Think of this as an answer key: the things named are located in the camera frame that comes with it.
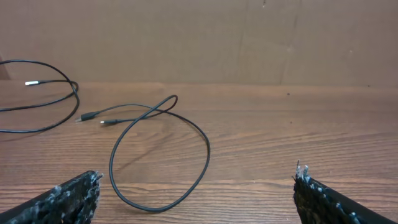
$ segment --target brown cardboard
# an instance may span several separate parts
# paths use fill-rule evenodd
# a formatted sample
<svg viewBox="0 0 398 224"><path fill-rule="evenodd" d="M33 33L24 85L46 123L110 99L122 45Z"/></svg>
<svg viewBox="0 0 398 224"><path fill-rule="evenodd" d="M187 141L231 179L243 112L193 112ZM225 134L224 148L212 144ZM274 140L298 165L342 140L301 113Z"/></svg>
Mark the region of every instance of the brown cardboard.
<svg viewBox="0 0 398 224"><path fill-rule="evenodd" d="M282 83L398 87L398 1L303 0Z"/></svg>
<svg viewBox="0 0 398 224"><path fill-rule="evenodd" d="M14 0L0 21L3 59L76 81L398 86L396 0Z"/></svg>

